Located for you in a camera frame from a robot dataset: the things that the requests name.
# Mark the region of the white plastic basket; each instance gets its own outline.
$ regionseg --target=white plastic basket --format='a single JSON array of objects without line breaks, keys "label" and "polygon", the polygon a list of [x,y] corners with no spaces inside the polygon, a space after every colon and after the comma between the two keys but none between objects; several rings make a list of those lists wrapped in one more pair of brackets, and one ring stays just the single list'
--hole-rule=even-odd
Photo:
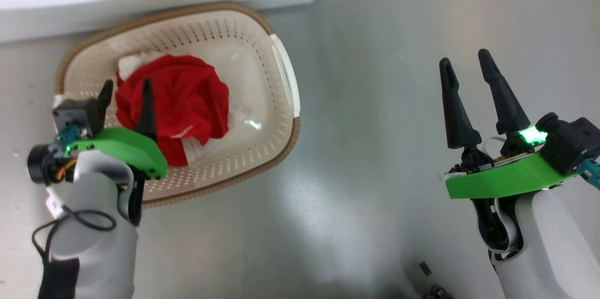
[{"label": "white plastic basket", "polygon": [[[238,4],[212,4],[150,17],[107,30],[71,51],[59,68],[58,100],[96,96],[116,79],[118,59],[147,51],[193,55],[215,67],[231,96],[249,107],[249,119],[231,129],[208,154],[187,167],[169,167],[150,181],[145,207],[214,192],[277,165],[300,130],[300,96],[289,56],[270,25]],[[105,126],[120,126],[116,105]]]}]

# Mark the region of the black cable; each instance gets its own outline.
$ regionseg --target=black cable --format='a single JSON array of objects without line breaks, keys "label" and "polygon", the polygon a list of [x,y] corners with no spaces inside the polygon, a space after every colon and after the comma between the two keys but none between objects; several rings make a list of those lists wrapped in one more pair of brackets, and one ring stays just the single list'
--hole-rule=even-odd
[{"label": "black cable", "polygon": [[[69,216],[73,217],[74,220],[76,220],[80,224],[83,224],[83,226],[86,226],[90,229],[94,229],[96,231],[111,231],[112,229],[114,229],[116,227],[116,220],[114,219],[114,217],[112,217],[111,215],[109,215],[107,213],[103,213],[102,211],[98,211],[98,210],[73,211],[73,210],[69,209],[69,207],[67,207],[66,205],[63,205],[62,209]],[[83,218],[81,218],[81,216],[79,216],[80,214],[96,214],[98,216],[102,216],[102,217],[106,218],[107,220],[110,220],[111,225],[110,226],[99,226],[99,225],[90,223],[87,220],[84,220]]]},{"label": "black cable", "polygon": [[48,163],[48,160],[50,160],[50,158],[54,155],[54,152],[55,151],[48,151],[48,153],[41,160],[41,175],[44,178],[45,186],[50,186],[52,184],[52,181],[50,180],[50,177],[48,176],[48,169],[47,169],[46,165]]},{"label": "black cable", "polygon": [[[38,251],[39,256],[41,257],[43,263],[50,262],[50,244],[52,241],[52,237],[58,230],[58,227],[60,226],[60,224],[62,224],[64,221],[66,221],[69,218],[73,218],[75,221],[77,221],[79,224],[82,224],[86,228],[90,228],[90,229],[96,230],[96,231],[106,232],[106,231],[112,231],[112,230],[114,230],[114,228],[116,228],[116,220],[114,219],[114,217],[112,217],[111,215],[109,215],[107,213],[103,213],[102,211],[98,211],[98,210],[73,211],[73,210],[69,209],[69,207],[67,207],[67,205],[63,205],[62,209],[65,211],[66,216],[64,216],[63,218],[57,219],[57,220],[53,220],[49,223],[46,223],[46,224],[40,226],[39,228],[34,230],[33,234],[31,235],[31,241],[34,244],[34,246],[36,247],[36,250]],[[96,214],[98,216],[102,216],[102,217],[110,220],[111,225],[99,226],[99,225],[90,223],[81,217],[82,214]],[[52,226],[52,228],[50,229],[50,232],[48,232],[48,238],[45,240],[45,248],[42,248],[36,240],[36,235],[37,235],[37,233],[39,233],[39,231],[41,231],[49,226]]]}]

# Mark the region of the gray floor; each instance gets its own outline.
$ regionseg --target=gray floor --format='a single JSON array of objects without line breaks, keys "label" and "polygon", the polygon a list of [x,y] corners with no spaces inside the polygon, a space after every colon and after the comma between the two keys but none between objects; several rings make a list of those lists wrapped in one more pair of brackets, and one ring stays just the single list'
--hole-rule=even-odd
[{"label": "gray floor", "polygon": [[[600,124],[597,0],[317,0],[267,12],[292,58],[302,128],[272,171],[144,213],[136,299],[417,298],[439,282],[459,299],[501,299],[469,201],[440,175],[446,148],[437,62],[454,64],[482,137],[495,113],[476,52],[487,47],[529,117]],[[82,36],[0,45],[0,297],[32,298],[45,221],[24,158],[52,136],[54,69]],[[596,256],[600,193],[557,190]],[[417,264],[433,271],[425,279]]]}]

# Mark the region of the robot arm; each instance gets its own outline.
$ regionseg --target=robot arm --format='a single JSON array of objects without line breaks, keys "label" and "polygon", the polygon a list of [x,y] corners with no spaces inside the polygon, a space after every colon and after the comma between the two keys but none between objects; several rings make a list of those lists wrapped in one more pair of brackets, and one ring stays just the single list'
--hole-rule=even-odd
[{"label": "robot arm", "polygon": [[[58,135],[38,145],[28,157],[34,182],[73,182],[62,204],[54,199],[56,220],[32,237],[43,260],[39,299],[130,299],[137,231],[147,179],[166,174],[156,146],[156,122],[150,82],[144,83],[142,114],[135,132],[104,129],[112,82],[97,99],[67,100],[53,111]],[[45,248],[39,230],[52,227]]]},{"label": "robot arm", "polygon": [[[585,118],[565,122],[549,113],[531,125],[485,49],[479,53],[500,135],[501,157],[491,160],[458,96],[448,59],[440,62],[448,147],[464,148],[446,175],[450,198],[471,199],[507,299],[586,299],[600,293],[600,267],[574,220],[549,191],[581,175],[600,186],[600,130]],[[536,133],[529,138],[527,132]]]}]

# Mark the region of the teal connector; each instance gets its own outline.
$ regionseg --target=teal connector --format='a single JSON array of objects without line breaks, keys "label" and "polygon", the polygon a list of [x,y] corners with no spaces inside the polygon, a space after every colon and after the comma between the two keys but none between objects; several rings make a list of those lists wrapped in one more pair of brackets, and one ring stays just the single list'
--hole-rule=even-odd
[{"label": "teal connector", "polygon": [[579,168],[577,175],[583,177],[586,182],[600,190],[600,164],[593,158],[585,160]]}]

